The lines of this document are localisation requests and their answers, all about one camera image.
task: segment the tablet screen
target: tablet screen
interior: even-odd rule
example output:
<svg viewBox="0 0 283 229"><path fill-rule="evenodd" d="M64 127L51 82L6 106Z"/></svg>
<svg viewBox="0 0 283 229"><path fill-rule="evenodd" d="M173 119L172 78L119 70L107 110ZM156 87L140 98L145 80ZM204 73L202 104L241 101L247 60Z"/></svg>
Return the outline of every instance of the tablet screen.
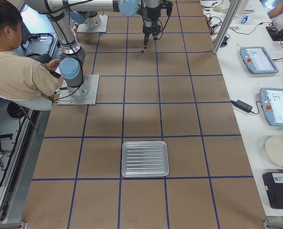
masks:
<svg viewBox="0 0 283 229"><path fill-rule="evenodd" d="M255 65L256 70L266 71L275 70L271 60L268 58L262 48L250 48L245 49L249 57L252 59L252 63Z"/></svg>
<svg viewBox="0 0 283 229"><path fill-rule="evenodd" d="M266 90L270 99L275 122L283 123L283 91Z"/></svg>

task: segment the aluminum tray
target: aluminum tray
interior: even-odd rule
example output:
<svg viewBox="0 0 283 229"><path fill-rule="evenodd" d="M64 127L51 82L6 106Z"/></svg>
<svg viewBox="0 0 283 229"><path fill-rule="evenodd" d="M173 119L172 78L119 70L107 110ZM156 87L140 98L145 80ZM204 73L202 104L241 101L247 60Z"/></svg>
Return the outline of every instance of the aluminum tray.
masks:
<svg viewBox="0 0 283 229"><path fill-rule="evenodd" d="M167 144L164 141L123 143L121 171L124 177L161 177L168 175Z"/></svg>

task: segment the power adapter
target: power adapter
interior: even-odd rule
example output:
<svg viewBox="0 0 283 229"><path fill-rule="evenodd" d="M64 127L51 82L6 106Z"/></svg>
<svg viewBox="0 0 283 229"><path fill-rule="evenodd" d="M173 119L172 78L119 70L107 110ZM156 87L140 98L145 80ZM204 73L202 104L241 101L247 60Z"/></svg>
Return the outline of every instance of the power adapter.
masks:
<svg viewBox="0 0 283 229"><path fill-rule="evenodd" d="M242 102L241 100L237 100L237 101L231 100L231 103L232 103L235 107L237 107L237 108L239 108L239 109L241 109L241 110L243 110L243 111L245 111L245 112L247 112L247 113L249 113L249 112L252 111L252 106L246 104L245 102Z"/></svg>

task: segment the metal mounting plate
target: metal mounting plate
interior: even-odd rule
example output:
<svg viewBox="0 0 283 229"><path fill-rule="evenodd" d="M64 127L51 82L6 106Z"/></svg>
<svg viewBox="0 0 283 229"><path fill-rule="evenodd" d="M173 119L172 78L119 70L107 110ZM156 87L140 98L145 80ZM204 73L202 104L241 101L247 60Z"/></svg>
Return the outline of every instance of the metal mounting plate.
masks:
<svg viewBox="0 0 283 229"><path fill-rule="evenodd" d="M69 95L68 90L61 91L60 98L66 97L58 100L58 105L95 105L97 100L98 85L99 85L99 75L85 75L85 83L90 84L89 93L83 98L83 100L77 101ZM63 82L62 87L67 87L67 83Z"/></svg>
<svg viewBox="0 0 283 229"><path fill-rule="evenodd" d="M98 26L97 28L94 29L90 29L88 27L86 27L84 24L79 25L78 27L78 32L81 33L100 33L100 32L106 32L107 29L107 19L108 19L108 15L99 15L100 19L101 19L101 25Z"/></svg>

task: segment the small object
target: small object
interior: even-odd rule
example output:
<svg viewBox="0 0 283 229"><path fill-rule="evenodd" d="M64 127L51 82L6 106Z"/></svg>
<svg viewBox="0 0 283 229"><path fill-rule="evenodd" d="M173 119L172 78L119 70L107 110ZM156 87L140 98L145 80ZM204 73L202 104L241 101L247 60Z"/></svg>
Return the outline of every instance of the small object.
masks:
<svg viewBox="0 0 283 229"><path fill-rule="evenodd" d="M262 178L271 207L283 209L283 173L265 173Z"/></svg>
<svg viewBox="0 0 283 229"><path fill-rule="evenodd" d="M239 108L239 109L241 109L241 110L243 110L243 111L245 111L245 112L247 112L247 113L249 113L249 112L252 111L252 106L246 104L245 102L242 102L241 100L237 100L236 102L232 100L231 103L232 103L235 107L237 107L237 108Z"/></svg>
<svg viewBox="0 0 283 229"><path fill-rule="evenodd" d="M122 175L163 177L169 174L167 144L164 141L124 142Z"/></svg>
<svg viewBox="0 0 283 229"><path fill-rule="evenodd" d="M279 72L267 50L262 46L241 47L240 55L247 69L253 74Z"/></svg>
<svg viewBox="0 0 283 229"><path fill-rule="evenodd" d="M269 125L283 126L283 89L261 88L260 101Z"/></svg>
<svg viewBox="0 0 283 229"><path fill-rule="evenodd" d="M252 22L252 19L248 15L242 15L242 16L235 16L236 21L238 21L241 24L250 24Z"/></svg>
<svg viewBox="0 0 283 229"><path fill-rule="evenodd" d="M240 29L238 26L230 26L230 28L233 29L233 30L235 30L235 31L237 31L237 30Z"/></svg>
<svg viewBox="0 0 283 229"><path fill-rule="evenodd" d="M278 166L283 168L283 137L271 136L264 144L267 156Z"/></svg>

